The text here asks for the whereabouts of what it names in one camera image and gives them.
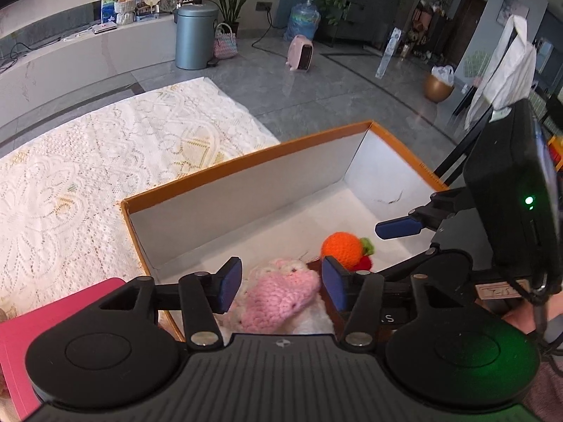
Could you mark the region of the operator hand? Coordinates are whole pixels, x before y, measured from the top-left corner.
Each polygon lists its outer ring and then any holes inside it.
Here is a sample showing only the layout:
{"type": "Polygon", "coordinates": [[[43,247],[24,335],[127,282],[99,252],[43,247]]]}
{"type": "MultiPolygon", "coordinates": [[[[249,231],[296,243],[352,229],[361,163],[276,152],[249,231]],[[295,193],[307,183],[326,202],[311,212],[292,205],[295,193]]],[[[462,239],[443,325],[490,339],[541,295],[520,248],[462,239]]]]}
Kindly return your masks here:
{"type": "MultiPolygon", "coordinates": [[[[547,319],[551,321],[555,317],[562,315],[563,312],[563,293],[560,292],[551,296],[547,303],[547,319]]],[[[518,308],[503,316],[503,319],[519,329],[521,332],[530,333],[535,329],[533,320],[533,306],[525,301],[518,308]]]]}

